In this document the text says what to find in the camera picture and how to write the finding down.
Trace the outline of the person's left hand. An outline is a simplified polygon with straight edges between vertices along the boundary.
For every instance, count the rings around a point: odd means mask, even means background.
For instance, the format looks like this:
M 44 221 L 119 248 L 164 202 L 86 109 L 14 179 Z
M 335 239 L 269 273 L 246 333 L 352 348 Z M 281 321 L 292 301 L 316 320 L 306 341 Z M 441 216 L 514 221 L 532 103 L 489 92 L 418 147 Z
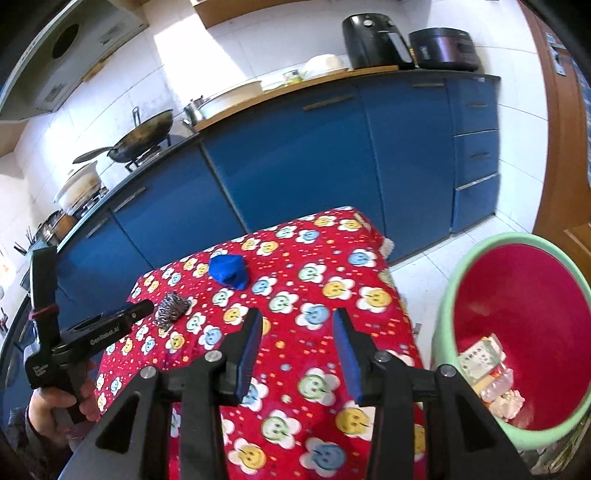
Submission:
M 93 360 L 86 364 L 86 378 L 79 390 L 80 400 L 58 388 L 38 388 L 31 395 L 27 416 L 32 429 L 41 437 L 59 447 L 65 447 L 72 438 L 65 426 L 59 426 L 54 417 L 54 410 L 77 407 L 85 420 L 96 423 L 100 417 L 95 393 L 95 381 L 90 373 L 96 369 Z

